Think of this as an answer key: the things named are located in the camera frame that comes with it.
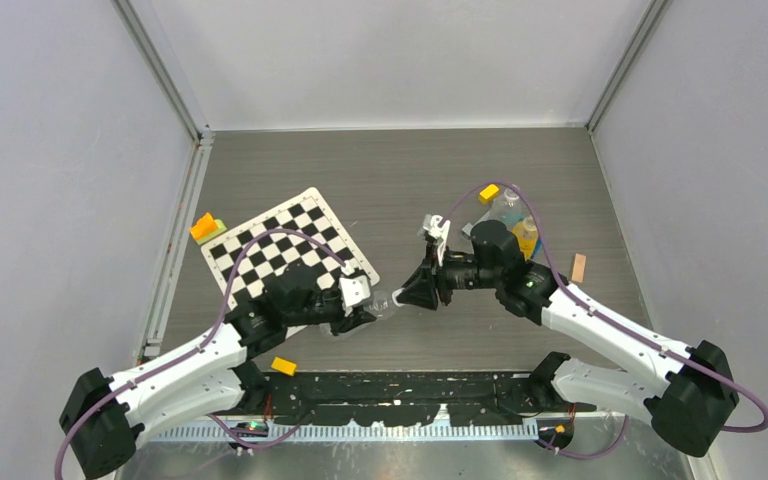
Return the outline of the yellow juice bottle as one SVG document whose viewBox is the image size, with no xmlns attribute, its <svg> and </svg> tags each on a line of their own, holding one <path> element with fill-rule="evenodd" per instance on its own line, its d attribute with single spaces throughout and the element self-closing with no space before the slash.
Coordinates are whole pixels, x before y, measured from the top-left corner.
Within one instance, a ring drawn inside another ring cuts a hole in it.
<svg viewBox="0 0 768 480">
<path fill-rule="evenodd" d="M 529 215 L 517 222 L 512 228 L 519 250 L 526 259 L 533 259 L 541 246 L 540 234 L 534 217 Z"/>
</svg>

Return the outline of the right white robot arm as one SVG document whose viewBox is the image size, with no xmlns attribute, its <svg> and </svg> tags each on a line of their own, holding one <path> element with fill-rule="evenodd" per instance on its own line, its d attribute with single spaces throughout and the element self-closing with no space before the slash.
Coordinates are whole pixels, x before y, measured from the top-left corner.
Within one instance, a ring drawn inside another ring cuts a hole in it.
<svg viewBox="0 0 768 480">
<path fill-rule="evenodd" d="M 394 294 L 398 305 L 435 310 L 456 290 L 489 289 L 506 311 L 567 335 L 616 364 L 588 365 L 552 352 L 534 369 L 531 397 L 544 410 L 585 403 L 651 425 L 676 450 L 705 456 L 739 403 L 725 352 L 706 340 L 692 347 L 604 307 L 551 269 L 525 258 L 515 235 L 488 220 L 471 230 L 471 252 L 446 247 L 446 232 L 426 230 L 420 265 Z"/>
</svg>

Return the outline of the clear plastic bottle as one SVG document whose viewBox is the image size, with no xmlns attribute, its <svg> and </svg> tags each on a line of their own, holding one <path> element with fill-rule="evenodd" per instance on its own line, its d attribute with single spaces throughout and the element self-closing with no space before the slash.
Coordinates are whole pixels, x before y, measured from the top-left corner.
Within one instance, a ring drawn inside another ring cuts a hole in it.
<svg viewBox="0 0 768 480">
<path fill-rule="evenodd" d="M 500 195 L 494 198 L 488 211 L 488 220 L 497 220 L 508 230 L 513 230 L 525 217 L 524 203 L 520 196 L 510 188 L 505 188 Z"/>
</svg>

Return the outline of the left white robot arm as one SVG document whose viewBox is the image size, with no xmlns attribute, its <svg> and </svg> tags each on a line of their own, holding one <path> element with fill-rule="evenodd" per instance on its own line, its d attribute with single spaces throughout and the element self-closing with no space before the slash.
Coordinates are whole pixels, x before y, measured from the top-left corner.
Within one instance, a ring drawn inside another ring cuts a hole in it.
<svg viewBox="0 0 768 480">
<path fill-rule="evenodd" d="M 323 287 L 314 268 L 297 261 L 260 295 L 238 301 L 217 328 L 129 370 L 83 373 L 59 424 L 84 477 L 114 472 L 151 437 L 196 417 L 258 412 L 267 389 L 253 359 L 308 325 L 326 324 L 339 336 L 375 321 L 365 306 L 376 283 L 357 269 Z"/>
</svg>

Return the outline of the clear bottle blue cap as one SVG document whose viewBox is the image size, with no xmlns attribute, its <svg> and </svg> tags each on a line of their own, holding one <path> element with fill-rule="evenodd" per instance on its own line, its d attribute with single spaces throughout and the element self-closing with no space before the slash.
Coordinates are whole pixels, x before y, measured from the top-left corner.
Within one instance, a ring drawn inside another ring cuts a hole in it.
<svg viewBox="0 0 768 480">
<path fill-rule="evenodd" d="M 396 301 L 394 291 L 375 290 L 369 299 L 346 309 L 346 315 L 335 323 L 319 325 L 320 333 L 331 341 L 340 341 L 366 329 L 373 323 L 393 317 L 402 305 Z"/>
</svg>

